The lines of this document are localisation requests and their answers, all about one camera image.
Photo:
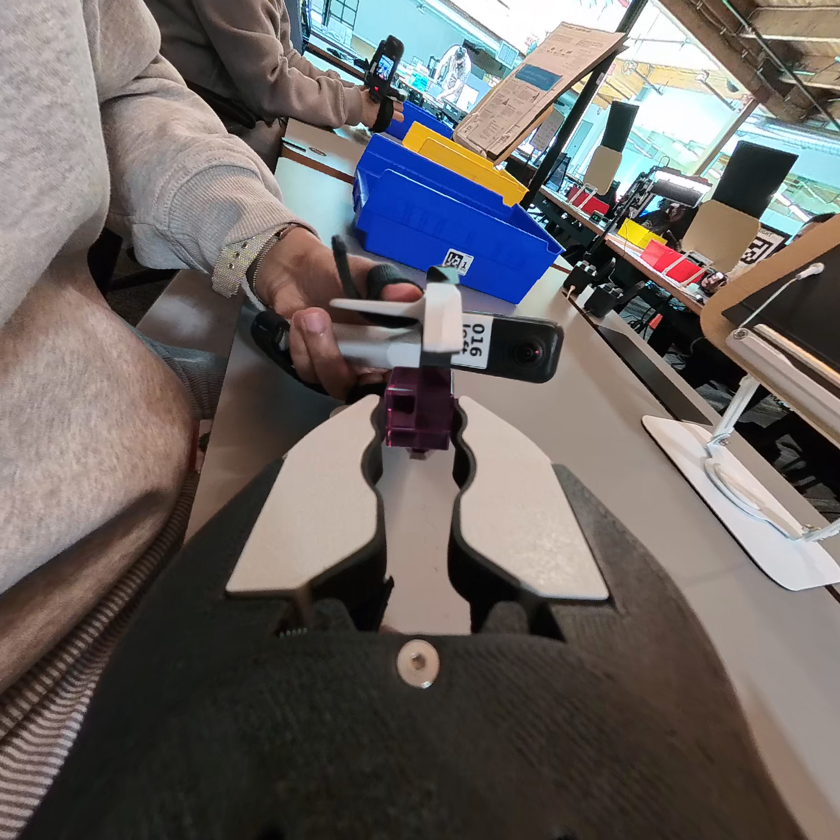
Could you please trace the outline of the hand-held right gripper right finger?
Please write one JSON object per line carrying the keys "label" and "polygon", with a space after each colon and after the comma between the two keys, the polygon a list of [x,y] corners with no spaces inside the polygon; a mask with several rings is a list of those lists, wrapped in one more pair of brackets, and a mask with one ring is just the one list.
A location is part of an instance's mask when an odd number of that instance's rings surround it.
{"label": "hand-held right gripper right finger", "polygon": [[610,592],[552,460],[523,432],[476,400],[456,402],[457,486],[448,579],[481,628],[502,602],[531,624],[553,605],[602,605]]}

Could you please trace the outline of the cardboard instruction board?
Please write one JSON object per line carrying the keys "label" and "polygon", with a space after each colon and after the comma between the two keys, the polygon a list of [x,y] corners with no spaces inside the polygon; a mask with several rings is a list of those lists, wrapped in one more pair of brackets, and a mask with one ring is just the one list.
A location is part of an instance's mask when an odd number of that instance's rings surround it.
{"label": "cardboard instruction board", "polygon": [[505,160],[559,97],[623,47],[625,37],[563,23],[478,101],[454,131],[454,142],[490,161]]}

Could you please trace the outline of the black metal pole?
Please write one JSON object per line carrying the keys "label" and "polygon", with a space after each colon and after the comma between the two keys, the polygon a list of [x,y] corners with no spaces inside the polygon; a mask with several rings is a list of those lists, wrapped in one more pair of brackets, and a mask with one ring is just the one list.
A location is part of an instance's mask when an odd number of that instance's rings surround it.
{"label": "black metal pole", "polygon": [[528,211],[531,205],[533,205],[536,195],[539,193],[539,190],[546,183],[551,172],[554,170],[561,154],[564,152],[565,146],[570,141],[580,121],[583,119],[586,110],[592,103],[592,100],[594,99],[598,88],[601,86],[607,71],[609,71],[620,52],[625,49],[625,42],[626,41],[623,40],[611,54],[607,55],[601,62],[599,62],[592,69],[588,78],[586,78],[581,93],[579,93],[577,99],[575,100],[569,115],[565,118],[558,132],[554,135],[551,146],[547,149],[545,155],[543,156],[538,170],[530,181],[528,191],[520,202],[521,207],[525,211]]}

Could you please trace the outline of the small yellow plastic bin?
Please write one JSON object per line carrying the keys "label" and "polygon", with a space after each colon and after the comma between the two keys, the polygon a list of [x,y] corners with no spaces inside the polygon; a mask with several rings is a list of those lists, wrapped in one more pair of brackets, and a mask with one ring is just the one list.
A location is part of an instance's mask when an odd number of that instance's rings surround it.
{"label": "small yellow plastic bin", "polygon": [[667,246],[666,239],[651,229],[638,224],[632,218],[625,218],[616,231],[616,236],[627,246],[645,250],[651,243]]}

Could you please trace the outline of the silver mesh wrist watch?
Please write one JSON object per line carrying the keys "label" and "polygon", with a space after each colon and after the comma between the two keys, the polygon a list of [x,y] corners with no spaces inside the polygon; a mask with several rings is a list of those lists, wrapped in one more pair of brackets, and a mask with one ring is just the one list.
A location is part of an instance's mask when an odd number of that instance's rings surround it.
{"label": "silver mesh wrist watch", "polygon": [[296,230],[305,230],[311,236],[317,236],[306,225],[288,224],[225,246],[213,269],[213,291],[225,299],[232,299],[242,292],[258,312],[272,309],[256,291],[256,275],[274,245],[283,242]]}

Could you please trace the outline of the person's left forearm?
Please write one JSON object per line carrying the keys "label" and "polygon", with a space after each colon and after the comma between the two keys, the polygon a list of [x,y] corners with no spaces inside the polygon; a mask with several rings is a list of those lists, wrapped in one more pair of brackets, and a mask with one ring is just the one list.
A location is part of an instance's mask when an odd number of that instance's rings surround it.
{"label": "person's left forearm", "polygon": [[2,2],[3,326],[106,218],[144,264],[208,275],[227,245],[308,226],[160,50],[143,2]]}

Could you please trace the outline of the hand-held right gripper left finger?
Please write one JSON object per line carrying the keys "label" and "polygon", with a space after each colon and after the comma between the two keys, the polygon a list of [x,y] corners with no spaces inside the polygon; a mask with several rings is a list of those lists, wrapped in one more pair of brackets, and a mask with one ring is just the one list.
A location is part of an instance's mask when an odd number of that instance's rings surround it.
{"label": "hand-held right gripper left finger", "polygon": [[341,602],[362,625],[386,589],[378,395],[346,406],[298,441],[228,578],[241,599],[289,600],[304,621],[323,600]]}

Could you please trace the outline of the small blue plastic bin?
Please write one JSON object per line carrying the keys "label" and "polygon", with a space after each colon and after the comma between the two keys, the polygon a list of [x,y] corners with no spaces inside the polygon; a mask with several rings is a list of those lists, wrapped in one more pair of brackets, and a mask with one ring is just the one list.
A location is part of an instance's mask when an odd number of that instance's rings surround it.
{"label": "small blue plastic bin", "polygon": [[385,134],[393,137],[395,140],[403,141],[414,123],[421,124],[448,140],[452,138],[453,129],[446,122],[436,119],[433,114],[419,108],[410,101],[404,102],[402,115],[402,121],[393,119],[384,131]]}

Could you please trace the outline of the tan framed monitor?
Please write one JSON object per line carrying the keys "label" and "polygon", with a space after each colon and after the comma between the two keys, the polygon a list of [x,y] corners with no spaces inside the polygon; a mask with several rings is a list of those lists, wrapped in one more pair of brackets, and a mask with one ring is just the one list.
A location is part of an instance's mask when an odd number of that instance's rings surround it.
{"label": "tan framed monitor", "polygon": [[839,445],[839,220],[729,282],[700,317],[705,338]]}

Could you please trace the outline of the white monitor stand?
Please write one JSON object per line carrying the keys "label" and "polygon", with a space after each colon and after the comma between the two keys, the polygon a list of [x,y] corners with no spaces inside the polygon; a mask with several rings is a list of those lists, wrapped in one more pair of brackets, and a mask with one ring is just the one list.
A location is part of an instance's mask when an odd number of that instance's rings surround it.
{"label": "white monitor stand", "polygon": [[759,385],[826,438],[838,440],[838,373],[764,324],[735,329],[726,346],[750,373],[717,426],[654,416],[645,416],[643,426],[773,582],[790,592],[837,585],[838,563],[823,542],[838,535],[838,522],[820,527],[800,524],[732,453],[729,440]]}

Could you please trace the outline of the large blue plastic bin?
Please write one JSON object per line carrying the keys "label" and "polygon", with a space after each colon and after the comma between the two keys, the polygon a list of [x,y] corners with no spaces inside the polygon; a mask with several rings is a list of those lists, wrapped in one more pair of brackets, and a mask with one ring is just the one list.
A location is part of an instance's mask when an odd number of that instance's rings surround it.
{"label": "large blue plastic bin", "polygon": [[353,180],[356,236],[368,252],[519,304],[564,252],[518,204],[380,134]]}

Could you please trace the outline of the purple translucent cube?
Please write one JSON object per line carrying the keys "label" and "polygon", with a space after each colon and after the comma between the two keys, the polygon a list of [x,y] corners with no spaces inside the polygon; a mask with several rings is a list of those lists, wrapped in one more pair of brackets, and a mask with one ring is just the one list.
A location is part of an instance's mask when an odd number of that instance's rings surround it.
{"label": "purple translucent cube", "polygon": [[455,411],[451,369],[395,367],[385,388],[384,411],[385,446],[414,455],[445,452]]}

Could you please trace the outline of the black and tan panel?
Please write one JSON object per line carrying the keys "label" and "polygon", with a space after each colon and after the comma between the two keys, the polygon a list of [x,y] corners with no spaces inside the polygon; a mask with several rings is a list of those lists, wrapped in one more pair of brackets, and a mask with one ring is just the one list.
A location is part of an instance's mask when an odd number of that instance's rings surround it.
{"label": "black and tan panel", "polygon": [[608,111],[605,130],[583,176],[584,187],[594,195],[607,194],[622,162],[629,134],[639,110],[634,102],[614,101]]}
{"label": "black and tan panel", "polygon": [[760,218],[783,184],[798,154],[739,141],[710,199],[681,241],[688,256],[701,257],[720,272],[741,260],[760,230]]}

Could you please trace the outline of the red plastic bin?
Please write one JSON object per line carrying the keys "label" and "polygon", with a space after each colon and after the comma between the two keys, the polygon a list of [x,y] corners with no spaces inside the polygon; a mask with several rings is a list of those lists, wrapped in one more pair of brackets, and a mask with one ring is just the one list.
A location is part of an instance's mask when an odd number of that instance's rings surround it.
{"label": "red plastic bin", "polygon": [[682,286],[699,282],[706,272],[704,266],[656,239],[647,243],[639,258],[663,277]]}

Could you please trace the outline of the black charger blocks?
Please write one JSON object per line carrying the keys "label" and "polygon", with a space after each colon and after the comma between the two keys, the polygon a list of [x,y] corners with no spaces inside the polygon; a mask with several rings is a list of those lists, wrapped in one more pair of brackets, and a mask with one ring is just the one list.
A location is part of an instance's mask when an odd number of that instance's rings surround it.
{"label": "black charger blocks", "polygon": [[616,255],[605,259],[584,257],[574,264],[562,290],[584,314],[602,319],[609,312],[623,309],[647,283],[643,272]]}

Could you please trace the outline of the person's left hand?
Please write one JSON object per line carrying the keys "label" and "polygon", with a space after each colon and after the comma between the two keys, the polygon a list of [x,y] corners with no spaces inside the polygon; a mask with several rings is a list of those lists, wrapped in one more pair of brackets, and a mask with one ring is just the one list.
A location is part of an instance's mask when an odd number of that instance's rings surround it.
{"label": "person's left hand", "polygon": [[344,401],[356,385],[387,382],[388,371],[348,361],[334,337],[333,321],[363,324],[358,313],[336,309],[343,298],[333,252],[304,227],[289,227],[274,244],[255,274],[258,297],[288,321],[291,363],[299,378],[320,385]]}

